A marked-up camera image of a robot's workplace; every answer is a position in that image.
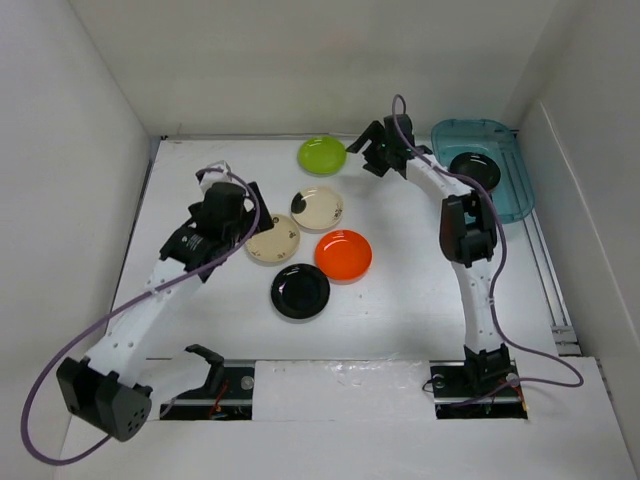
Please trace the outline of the metal rail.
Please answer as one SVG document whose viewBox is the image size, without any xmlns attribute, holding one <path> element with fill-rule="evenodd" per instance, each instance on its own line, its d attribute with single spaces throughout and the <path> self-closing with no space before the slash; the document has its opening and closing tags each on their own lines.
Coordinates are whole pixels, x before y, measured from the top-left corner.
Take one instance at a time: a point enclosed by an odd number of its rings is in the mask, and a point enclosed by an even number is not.
<svg viewBox="0 0 640 480">
<path fill-rule="evenodd" d="M 426 421 L 436 403 L 423 385 L 430 365 L 416 360 L 258 361 L 228 365 L 227 390 L 180 396 L 164 417 L 206 418 L 240 407 L 258 422 Z"/>
<path fill-rule="evenodd" d="M 566 307 L 540 221 L 534 209 L 522 221 L 522 225 L 536 264 L 549 311 L 550 330 L 558 355 L 560 357 L 581 357 L 583 352 Z"/>
</svg>

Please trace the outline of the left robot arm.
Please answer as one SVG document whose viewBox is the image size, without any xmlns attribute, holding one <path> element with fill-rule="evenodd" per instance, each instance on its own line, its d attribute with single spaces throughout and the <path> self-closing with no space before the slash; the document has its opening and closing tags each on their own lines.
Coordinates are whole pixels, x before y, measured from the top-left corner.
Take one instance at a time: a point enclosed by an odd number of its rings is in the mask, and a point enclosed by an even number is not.
<svg viewBox="0 0 640 480">
<path fill-rule="evenodd" d="M 160 369 L 145 362 L 177 313 L 255 233 L 273 226 L 256 183 L 215 182 L 159 252 L 141 302 L 117 316 L 79 361 L 65 358 L 56 377 L 69 412 L 118 441 L 130 440 L 162 404 L 192 390 L 212 396 L 222 387 L 224 359 L 198 344 Z"/>
</svg>

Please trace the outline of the metal rail right side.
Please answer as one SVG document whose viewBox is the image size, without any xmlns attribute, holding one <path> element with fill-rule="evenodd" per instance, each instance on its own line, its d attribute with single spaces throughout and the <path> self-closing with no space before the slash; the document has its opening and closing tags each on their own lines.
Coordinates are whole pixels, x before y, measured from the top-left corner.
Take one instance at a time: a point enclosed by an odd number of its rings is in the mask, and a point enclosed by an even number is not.
<svg viewBox="0 0 640 480">
<path fill-rule="evenodd" d="M 536 264 L 549 311 L 550 330 L 558 355 L 560 357 L 581 357 L 583 352 L 566 307 L 540 221 L 534 209 L 522 221 L 522 225 Z"/>
</svg>

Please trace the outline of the orange plate left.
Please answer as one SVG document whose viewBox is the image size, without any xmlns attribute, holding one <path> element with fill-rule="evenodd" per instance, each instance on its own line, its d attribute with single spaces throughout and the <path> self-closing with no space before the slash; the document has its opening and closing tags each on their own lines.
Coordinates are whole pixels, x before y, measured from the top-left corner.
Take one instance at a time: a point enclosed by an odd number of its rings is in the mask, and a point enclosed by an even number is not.
<svg viewBox="0 0 640 480">
<path fill-rule="evenodd" d="M 325 234 L 314 250 L 316 266 L 340 283 L 363 277 L 371 267 L 373 249 L 369 241 L 353 230 L 338 229 Z"/>
</svg>

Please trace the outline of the teal transparent plastic bin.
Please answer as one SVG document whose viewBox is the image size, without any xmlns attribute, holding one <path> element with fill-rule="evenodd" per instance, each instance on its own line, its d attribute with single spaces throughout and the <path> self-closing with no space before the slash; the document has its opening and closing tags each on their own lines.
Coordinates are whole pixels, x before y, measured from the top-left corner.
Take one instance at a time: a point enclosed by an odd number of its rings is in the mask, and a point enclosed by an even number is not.
<svg viewBox="0 0 640 480">
<path fill-rule="evenodd" d="M 500 168 L 499 185 L 488 192 L 500 220 L 510 224 L 524 219 L 534 207 L 533 188 L 514 133 L 492 120 L 445 120 L 431 131 L 432 149 L 449 170 L 454 157 L 464 152 L 485 154 Z"/>
</svg>

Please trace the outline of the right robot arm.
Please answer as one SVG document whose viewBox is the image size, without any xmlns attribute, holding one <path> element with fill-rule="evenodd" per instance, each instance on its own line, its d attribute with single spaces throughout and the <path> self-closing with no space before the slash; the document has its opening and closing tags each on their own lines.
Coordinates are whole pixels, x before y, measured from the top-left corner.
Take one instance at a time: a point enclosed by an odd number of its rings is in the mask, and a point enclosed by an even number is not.
<svg viewBox="0 0 640 480">
<path fill-rule="evenodd" d="M 491 260 L 498 229 L 487 192 L 477 181 L 449 172 L 427 148 L 416 146 L 406 114 L 372 121 L 346 151 L 362 153 L 364 169 L 374 175 L 394 170 L 441 199 L 439 245 L 456 275 L 465 319 L 462 381 L 470 397 L 495 394 L 512 364 L 495 326 Z"/>
</svg>

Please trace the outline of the metal rail front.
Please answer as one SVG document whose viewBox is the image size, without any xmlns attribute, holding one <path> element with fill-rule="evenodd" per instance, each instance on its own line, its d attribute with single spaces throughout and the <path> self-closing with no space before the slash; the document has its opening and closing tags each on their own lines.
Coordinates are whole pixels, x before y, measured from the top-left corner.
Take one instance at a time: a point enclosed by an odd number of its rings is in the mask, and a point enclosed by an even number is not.
<svg viewBox="0 0 640 480">
<path fill-rule="evenodd" d="M 258 361 L 228 365 L 227 390 L 180 396 L 164 417 L 206 418 L 240 407 L 258 422 L 426 421 L 436 403 L 423 385 L 430 365 L 416 360 Z"/>
</svg>

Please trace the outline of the cream plate small flowers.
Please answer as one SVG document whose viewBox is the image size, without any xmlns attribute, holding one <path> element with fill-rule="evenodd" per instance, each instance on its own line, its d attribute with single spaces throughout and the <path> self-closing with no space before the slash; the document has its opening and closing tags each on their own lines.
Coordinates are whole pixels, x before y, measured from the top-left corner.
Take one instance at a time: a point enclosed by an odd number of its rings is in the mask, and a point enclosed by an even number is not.
<svg viewBox="0 0 640 480">
<path fill-rule="evenodd" d="M 300 230 L 287 215 L 273 214 L 273 227 L 255 234 L 245 244 L 248 254 L 265 264 L 281 263 L 291 258 L 300 244 Z"/>
</svg>

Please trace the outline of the green plate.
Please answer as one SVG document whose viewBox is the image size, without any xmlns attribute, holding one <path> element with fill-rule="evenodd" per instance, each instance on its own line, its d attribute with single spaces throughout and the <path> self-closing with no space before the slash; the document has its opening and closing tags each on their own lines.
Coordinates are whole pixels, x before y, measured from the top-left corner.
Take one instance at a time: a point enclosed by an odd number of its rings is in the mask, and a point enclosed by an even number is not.
<svg viewBox="0 0 640 480">
<path fill-rule="evenodd" d="M 341 141 L 331 136 L 306 140 L 299 148 L 299 165 L 308 173 L 332 175 L 346 163 L 347 152 Z"/>
</svg>

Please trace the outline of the cream plate black patch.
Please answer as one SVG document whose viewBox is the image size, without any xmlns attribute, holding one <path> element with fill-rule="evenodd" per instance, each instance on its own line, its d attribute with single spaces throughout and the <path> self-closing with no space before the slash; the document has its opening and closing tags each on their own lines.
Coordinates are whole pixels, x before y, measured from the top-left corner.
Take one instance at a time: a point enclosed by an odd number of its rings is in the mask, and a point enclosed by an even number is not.
<svg viewBox="0 0 640 480">
<path fill-rule="evenodd" d="M 299 190 L 291 200 L 293 220 L 311 231 L 325 231 L 336 226 L 343 215 L 341 195 L 328 186 L 312 186 Z"/>
</svg>

